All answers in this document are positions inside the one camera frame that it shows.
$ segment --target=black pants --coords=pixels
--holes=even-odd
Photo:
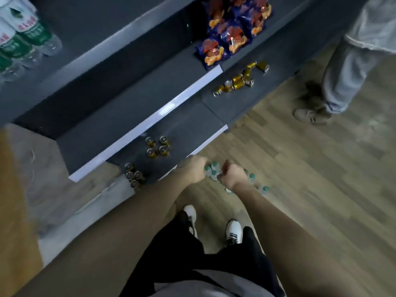
[[[223,248],[217,254],[205,254],[202,243],[189,232],[189,226],[187,214],[181,211],[161,229],[137,263],[120,296],[152,295],[154,283],[192,279],[192,269],[228,272],[256,283],[275,297],[284,296],[275,271],[261,252],[250,227],[244,228],[241,244]]]

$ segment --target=hand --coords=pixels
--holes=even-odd
[[[198,183],[205,178],[206,162],[206,157],[192,155],[178,164],[175,172],[187,177],[189,184]]]
[[[248,184],[250,181],[246,175],[244,169],[239,165],[234,164],[228,159],[225,161],[222,167],[222,174],[217,177],[221,184],[231,191],[234,191],[235,185],[237,184]]]

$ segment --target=green and white label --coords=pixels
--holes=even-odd
[[[14,29],[0,22],[0,49],[11,58],[21,58],[32,51],[33,47],[25,43]]]
[[[52,37],[51,30],[21,0],[12,0],[0,9],[0,13],[32,45],[41,46]]]
[[[12,60],[0,53],[0,72],[12,65]]]

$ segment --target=beige shoe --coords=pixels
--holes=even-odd
[[[299,121],[309,124],[327,124],[331,120],[331,114],[324,107],[319,110],[296,109],[293,116]]]

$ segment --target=snack bag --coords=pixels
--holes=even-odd
[[[215,26],[215,28],[209,30],[209,34],[213,36],[219,36],[228,27],[229,21],[223,21]]]
[[[251,8],[246,14],[242,15],[240,20],[250,39],[255,38],[264,28],[265,19],[262,13],[255,8]]]
[[[208,30],[215,28],[221,22],[224,22],[224,8],[223,0],[209,0],[209,2],[202,2],[205,8],[208,22]]]
[[[229,53],[224,49],[220,44],[220,40],[216,37],[205,39],[196,49],[207,70],[211,66],[217,65],[220,61],[229,57]]]
[[[251,0],[251,4],[261,12],[265,20],[270,17],[272,13],[272,6],[270,3],[268,3],[268,0]]]
[[[222,41],[228,45],[230,54],[235,54],[236,51],[248,42],[242,26],[238,21],[232,21],[223,33],[220,35]]]
[[[250,4],[250,0],[230,0],[229,11],[236,19],[250,9]]]

